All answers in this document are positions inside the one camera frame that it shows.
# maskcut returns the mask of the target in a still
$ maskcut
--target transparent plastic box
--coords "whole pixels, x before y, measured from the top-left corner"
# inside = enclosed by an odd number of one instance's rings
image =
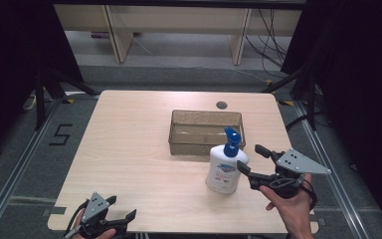
[[[239,147],[244,149],[245,135],[241,113],[175,110],[172,112],[170,124],[170,153],[210,155],[213,146],[227,142],[226,126],[241,135]]]

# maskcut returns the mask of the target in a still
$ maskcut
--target black curtain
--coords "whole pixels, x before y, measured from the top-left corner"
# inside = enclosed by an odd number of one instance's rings
[[[382,209],[382,1],[347,1],[316,82],[332,124]],[[322,14],[302,13],[283,70],[302,66]]]
[[[83,81],[52,4],[0,0],[0,139],[22,111],[43,67]]]

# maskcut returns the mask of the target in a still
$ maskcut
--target metal rail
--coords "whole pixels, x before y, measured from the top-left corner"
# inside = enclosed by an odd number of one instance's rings
[[[305,116],[306,111],[302,103],[295,101],[295,109],[299,117]],[[354,238],[370,238],[368,235],[364,224],[362,223],[361,217],[359,216],[355,206],[349,198],[339,176],[336,174],[333,163],[327,155],[316,131],[311,130],[311,127],[307,120],[302,122],[303,128],[305,129],[306,135],[311,142],[312,147],[317,154],[319,162],[331,169],[332,173],[327,176],[328,183],[336,197],[337,202],[339,203],[340,208],[342,209],[343,215],[346,218],[346,221],[349,225],[349,228],[352,231]]]
[[[23,154],[21,155],[20,159],[18,160],[17,164],[15,165],[14,169],[11,172],[11,175],[7,179],[5,185],[0,191],[0,218],[2,214],[5,211],[5,208],[8,205],[8,202],[11,199],[11,196],[13,195],[15,189],[17,188],[17,185],[21,181],[24,172],[26,171],[28,165],[30,164],[30,161],[33,157],[33,154],[35,153],[43,135],[45,134],[49,122],[58,108],[58,106],[61,104],[62,100],[53,100],[50,104],[50,108],[48,109],[48,116],[46,117],[44,123],[40,128],[35,130],[33,133],[33,136],[30,138],[29,143],[27,144],[26,148],[23,151]]]

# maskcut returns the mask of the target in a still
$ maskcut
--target gray carpet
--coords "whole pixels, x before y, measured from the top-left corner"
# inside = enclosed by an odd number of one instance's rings
[[[88,86],[95,90],[153,90],[153,91],[205,91],[205,92],[259,92],[267,84],[264,80],[276,82],[263,71],[208,69],[161,69],[161,68],[110,68],[81,67]],[[64,85],[67,91],[77,91]],[[279,101],[289,100],[291,85],[275,92]],[[61,234],[47,228],[47,210],[58,197],[62,184],[77,151],[83,133],[97,100],[76,98],[71,104],[61,104],[46,131],[43,140],[30,162],[23,179],[18,185],[10,205],[0,220],[0,238],[59,238]],[[284,123],[297,118],[294,107],[279,106]],[[34,110],[26,112],[14,122],[0,144],[0,189],[21,156],[35,126]],[[348,167],[350,158],[333,128],[323,116],[316,117],[317,133],[330,158],[335,173],[339,175],[347,192],[358,209],[371,238],[382,238],[382,213],[356,171]],[[60,133],[69,134],[64,145]],[[288,132],[294,148],[316,159],[315,152],[301,125],[297,123]],[[321,221],[315,238],[353,238],[342,211],[334,198],[325,176],[315,176],[313,186],[318,196],[314,209]],[[263,238],[285,238],[285,235],[255,235]],[[243,238],[242,235],[150,235],[150,238]]]

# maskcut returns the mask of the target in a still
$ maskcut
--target pump dispenser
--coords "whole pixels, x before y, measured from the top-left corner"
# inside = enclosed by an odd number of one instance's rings
[[[247,155],[240,150],[241,135],[233,128],[225,127],[226,144],[210,149],[210,169],[206,184],[211,189],[231,194],[237,190],[241,172],[237,169],[237,160],[247,164]]]

